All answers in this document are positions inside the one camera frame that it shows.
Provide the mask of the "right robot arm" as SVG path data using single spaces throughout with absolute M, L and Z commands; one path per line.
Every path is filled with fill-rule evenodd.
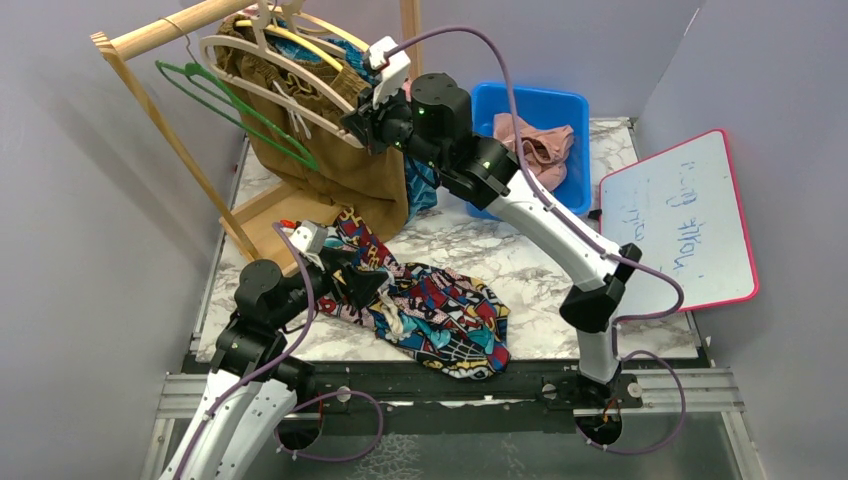
M 613 316 L 640 249 L 602 239 L 522 171 L 515 148 L 474 132 L 471 95 L 447 74 L 390 96 L 367 88 L 340 123 L 372 154 L 393 147 L 429 166 L 452 195 L 510 224 L 566 271 L 573 285 L 560 315 L 577 332 L 577 395 L 592 407 L 612 399 L 622 370 Z

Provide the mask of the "mustard brown shorts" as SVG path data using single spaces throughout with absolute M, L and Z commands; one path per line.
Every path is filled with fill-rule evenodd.
M 289 112 L 267 100 L 232 87 L 249 106 L 293 136 L 314 156 L 318 170 L 310 170 L 249 134 L 258 161 L 285 182 L 335 204 L 353 207 L 382 240 L 397 235 L 407 223 L 404 160 L 389 149 L 372 155 L 353 148 L 307 121 L 298 126 Z

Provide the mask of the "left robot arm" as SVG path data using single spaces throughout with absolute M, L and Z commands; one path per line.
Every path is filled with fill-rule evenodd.
M 309 320 L 325 295 L 358 307 L 377 297 L 389 276 L 354 267 L 349 254 L 297 254 L 287 275 L 269 259 L 249 263 L 239 276 L 236 308 L 216 340 L 199 404 L 163 479 L 241 479 L 290 413 L 323 401 L 314 368 L 294 357 L 287 324 Z

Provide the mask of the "pink shorts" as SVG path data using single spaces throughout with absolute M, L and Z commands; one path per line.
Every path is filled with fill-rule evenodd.
M 529 170 L 549 191 L 554 191 L 566 178 L 566 159 L 574 144 L 570 125 L 538 129 L 522 118 L 517 119 L 522 149 Z

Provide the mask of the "comic print shorts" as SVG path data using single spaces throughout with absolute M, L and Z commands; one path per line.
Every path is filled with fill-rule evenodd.
M 482 280 L 418 262 L 400 262 L 353 209 L 331 224 L 325 244 L 351 252 L 363 271 L 389 279 L 367 306 L 325 295 L 323 314 L 366 327 L 423 366 L 457 379 L 484 380 L 503 373 L 509 308 Z

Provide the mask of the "yellow hanger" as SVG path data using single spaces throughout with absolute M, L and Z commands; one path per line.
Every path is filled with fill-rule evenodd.
M 304 36 L 293 33 L 288 29 L 279 27 L 273 23 L 269 23 L 264 27 L 259 27 L 258 21 L 254 20 L 237 20 L 235 22 L 235 26 L 251 27 L 254 30 L 254 35 L 257 40 L 263 39 L 265 34 L 270 34 L 276 37 L 287 39 L 312 52 L 325 63 L 333 67 L 336 71 L 342 71 L 344 69 L 344 66 L 340 62 L 340 59 L 344 56 L 345 51 L 340 47 L 328 43 L 324 40 L 309 40 Z

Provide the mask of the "green hanger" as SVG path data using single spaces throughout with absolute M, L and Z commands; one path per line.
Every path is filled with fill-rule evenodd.
M 293 136 L 285 133 L 277 124 L 241 100 L 221 79 L 198 63 L 192 55 L 191 61 L 182 65 L 155 60 L 159 74 L 186 96 L 206 107 L 211 112 L 241 128 L 245 133 L 258 138 L 287 155 L 300 165 L 318 170 L 314 156 Z

